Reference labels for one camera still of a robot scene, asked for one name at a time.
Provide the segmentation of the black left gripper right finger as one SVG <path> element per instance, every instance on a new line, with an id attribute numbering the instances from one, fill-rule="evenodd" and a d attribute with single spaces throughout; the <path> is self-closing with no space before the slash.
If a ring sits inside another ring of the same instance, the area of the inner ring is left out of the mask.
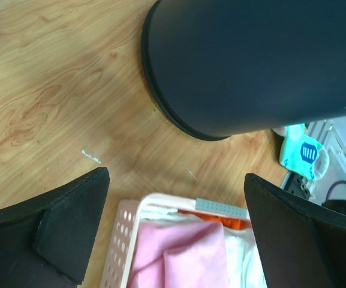
<path id="1" fill-rule="evenodd" d="M 244 192 L 268 287 L 346 287 L 346 200 L 317 205 L 253 173 Z"/>

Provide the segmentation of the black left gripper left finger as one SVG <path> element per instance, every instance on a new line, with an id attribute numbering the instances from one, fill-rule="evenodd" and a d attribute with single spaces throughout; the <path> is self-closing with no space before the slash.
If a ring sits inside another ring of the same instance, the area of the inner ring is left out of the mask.
<path id="1" fill-rule="evenodd" d="M 0 287 L 77 287 L 97 235 L 110 178 L 98 167 L 0 209 Z"/>

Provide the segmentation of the black round bin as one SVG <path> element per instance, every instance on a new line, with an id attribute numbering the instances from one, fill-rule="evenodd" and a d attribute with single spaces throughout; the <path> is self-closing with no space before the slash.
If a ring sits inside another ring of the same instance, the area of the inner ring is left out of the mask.
<path id="1" fill-rule="evenodd" d="M 198 139 L 346 116 L 346 1 L 157 1 L 140 48 L 155 102 Z"/>

